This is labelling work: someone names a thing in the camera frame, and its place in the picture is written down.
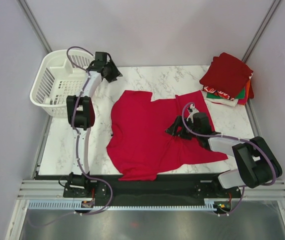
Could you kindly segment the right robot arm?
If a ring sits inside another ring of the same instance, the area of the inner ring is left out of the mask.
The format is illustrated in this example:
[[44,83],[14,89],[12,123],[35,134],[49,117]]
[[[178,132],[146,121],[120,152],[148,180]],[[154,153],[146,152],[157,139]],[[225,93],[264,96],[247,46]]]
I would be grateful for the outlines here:
[[240,139],[212,130],[208,116],[203,112],[188,117],[177,116],[165,130],[171,136],[197,139],[209,151],[234,157],[237,168],[220,173],[211,184],[212,193],[223,197],[234,187],[268,186],[282,176],[283,170],[264,138]]

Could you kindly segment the crimson red t shirt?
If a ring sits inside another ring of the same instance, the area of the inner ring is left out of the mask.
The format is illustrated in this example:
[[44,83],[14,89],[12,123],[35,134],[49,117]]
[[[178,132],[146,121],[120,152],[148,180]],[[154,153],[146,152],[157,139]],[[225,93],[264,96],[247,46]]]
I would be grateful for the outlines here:
[[174,98],[151,100],[152,92],[126,90],[111,110],[113,136],[106,147],[121,181],[153,181],[159,173],[182,165],[224,161],[220,152],[202,148],[198,141],[171,136],[166,130],[177,116],[188,116],[183,107],[190,102],[209,115],[201,91]]

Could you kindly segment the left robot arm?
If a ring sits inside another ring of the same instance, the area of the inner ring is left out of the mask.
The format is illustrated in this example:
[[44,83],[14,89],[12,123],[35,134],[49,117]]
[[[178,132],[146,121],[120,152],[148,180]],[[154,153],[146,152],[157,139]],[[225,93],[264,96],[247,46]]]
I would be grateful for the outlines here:
[[67,59],[73,66],[85,71],[85,80],[79,93],[66,98],[67,119],[74,131],[75,140],[75,160],[71,171],[76,173],[76,170],[80,170],[81,174],[88,174],[90,172],[89,137],[96,118],[92,98],[103,80],[112,83],[122,74],[108,52],[97,51],[94,60],[89,63],[87,68],[84,68],[72,60],[69,55],[69,51],[72,49],[70,47],[67,50]]

